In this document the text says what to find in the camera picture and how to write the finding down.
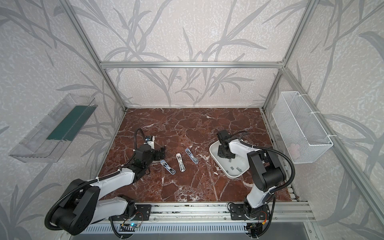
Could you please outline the blue stapler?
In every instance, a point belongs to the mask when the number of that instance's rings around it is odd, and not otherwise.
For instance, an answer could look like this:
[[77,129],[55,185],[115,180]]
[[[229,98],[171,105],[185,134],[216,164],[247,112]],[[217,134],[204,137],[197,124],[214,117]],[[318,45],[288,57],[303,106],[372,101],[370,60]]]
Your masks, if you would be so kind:
[[186,149],[185,150],[186,154],[189,156],[189,158],[194,162],[194,164],[198,164],[199,163],[199,160],[192,154],[192,152],[190,151],[190,149]]
[[160,164],[171,174],[171,175],[174,175],[176,173],[176,171],[171,168],[167,162],[165,160],[161,160],[160,161]]
[[186,170],[185,166],[184,166],[184,162],[182,160],[182,156],[180,153],[177,153],[176,154],[176,158],[177,158],[177,161],[178,161],[178,164],[179,164],[179,167],[180,167],[180,171],[181,172],[184,172]]

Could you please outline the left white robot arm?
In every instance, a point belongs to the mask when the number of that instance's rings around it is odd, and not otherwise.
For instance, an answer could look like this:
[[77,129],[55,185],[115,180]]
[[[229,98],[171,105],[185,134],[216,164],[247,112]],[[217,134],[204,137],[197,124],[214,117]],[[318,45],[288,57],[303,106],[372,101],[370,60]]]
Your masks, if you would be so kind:
[[140,180],[154,161],[164,160],[166,147],[155,150],[149,144],[141,145],[133,159],[116,172],[89,181],[72,181],[62,196],[48,211],[45,227],[52,231],[64,230],[75,236],[89,225],[112,216],[134,211],[134,201],[127,196],[105,200],[104,197],[124,186]]

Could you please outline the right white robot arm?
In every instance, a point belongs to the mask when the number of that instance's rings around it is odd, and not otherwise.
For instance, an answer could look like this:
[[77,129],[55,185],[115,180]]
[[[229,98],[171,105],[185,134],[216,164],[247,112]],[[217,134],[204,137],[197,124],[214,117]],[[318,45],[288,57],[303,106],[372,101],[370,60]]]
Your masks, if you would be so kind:
[[246,143],[226,130],[217,133],[218,141],[210,146],[215,162],[229,179],[235,179],[250,171],[253,186],[245,198],[245,209],[258,210],[267,204],[280,183],[286,180],[286,172],[274,149]]

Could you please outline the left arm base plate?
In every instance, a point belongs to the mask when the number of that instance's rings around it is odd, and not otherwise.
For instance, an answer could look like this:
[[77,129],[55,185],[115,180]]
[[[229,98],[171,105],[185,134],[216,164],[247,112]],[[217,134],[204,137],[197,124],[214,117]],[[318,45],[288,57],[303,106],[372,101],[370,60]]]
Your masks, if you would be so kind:
[[138,204],[135,207],[128,207],[126,212],[120,215],[121,220],[127,221],[148,221],[150,219],[152,205]]

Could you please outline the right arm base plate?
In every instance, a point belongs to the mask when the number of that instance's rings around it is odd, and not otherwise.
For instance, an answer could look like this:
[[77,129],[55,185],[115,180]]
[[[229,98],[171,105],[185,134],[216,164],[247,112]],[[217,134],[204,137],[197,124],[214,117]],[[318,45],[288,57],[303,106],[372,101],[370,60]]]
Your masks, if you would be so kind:
[[228,211],[231,214],[231,220],[256,220],[256,221],[265,221],[270,218],[271,211],[268,205],[262,205],[258,208],[252,208],[246,203],[227,204]]

